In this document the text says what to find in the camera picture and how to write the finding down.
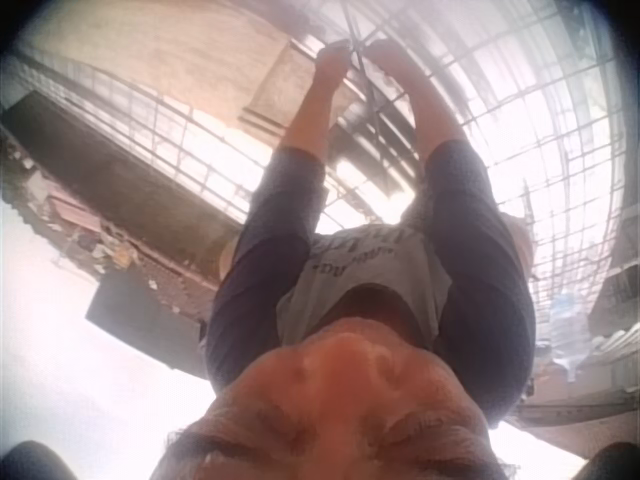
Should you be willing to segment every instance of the glass roof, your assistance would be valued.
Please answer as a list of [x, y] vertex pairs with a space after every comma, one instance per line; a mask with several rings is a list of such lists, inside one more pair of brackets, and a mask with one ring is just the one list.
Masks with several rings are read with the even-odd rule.
[[[548, 340], [554, 295], [577, 291], [593, 305], [617, 231], [625, 156], [614, 52], [598, 18], [552, 0], [356, 1], [348, 17], [333, 0], [301, 9], [314, 35], [292, 44], [309, 57], [349, 37], [348, 18], [360, 40], [392, 37], [429, 74], [484, 159], [500, 209], [524, 218], [535, 239], [539, 341]], [[319, 233], [398, 222], [421, 178], [408, 99], [364, 62], [366, 77], [354, 58], [347, 84], [358, 99], [332, 130], [355, 146], [332, 149]], [[5, 74], [245, 220], [267, 145], [162, 92], [28, 46]]]

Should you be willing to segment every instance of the raised arm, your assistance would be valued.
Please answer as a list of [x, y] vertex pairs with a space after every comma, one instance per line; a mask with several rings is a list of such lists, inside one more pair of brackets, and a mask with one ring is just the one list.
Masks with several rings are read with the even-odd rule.
[[533, 363], [533, 305], [513, 239], [485, 166], [433, 85], [397, 44], [374, 44], [368, 54], [410, 96], [434, 196], [431, 237], [452, 280], [435, 351], [495, 424], [520, 398]]
[[325, 49], [298, 113], [251, 200], [227, 277], [214, 300], [206, 359], [214, 389], [280, 345], [276, 306], [309, 256], [324, 205], [331, 101], [349, 68], [345, 44]]

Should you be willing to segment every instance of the person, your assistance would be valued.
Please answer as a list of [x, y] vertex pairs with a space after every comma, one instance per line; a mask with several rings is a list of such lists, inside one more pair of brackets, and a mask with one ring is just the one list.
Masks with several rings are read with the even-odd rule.
[[[348, 44], [326, 47], [216, 294], [206, 359], [217, 398], [154, 480], [505, 478], [488, 426], [532, 368], [525, 268], [436, 89], [398, 44], [364, 53], [409, 95], [430, 218], [314, 235], [331, 101], [351, 64]], [[435, 260], [450, 279], [442, 303]]]

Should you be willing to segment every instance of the eyebrow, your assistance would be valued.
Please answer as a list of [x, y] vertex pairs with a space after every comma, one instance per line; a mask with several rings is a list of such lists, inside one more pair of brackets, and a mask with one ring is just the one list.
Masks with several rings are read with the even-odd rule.
[[[312, 431], [301, 427], [280, 407], [272, 403], [260, 403], [258, 406], [222, 409], [217, 412], [226, 421], [244, 428], [250, 435], [264, 435], [280, 441], [287, 451], [296, 455], [306, 449], [315, 438]], [[201, 433], [186, 430], [167, 449], [180, 458], [206, 456], [219, 452], [227, 457], [247, 460], [268, 456], [268, 451], [249, 446], [242, 442], [230, 441], [215, 433]]]
[[167, 453], [179, 460], [219, 452], [227, 457], [255, 458], [258, 451], [247, 445], [232, 443], [216, 436], [198, 432], [184, 431], [169, 445]]

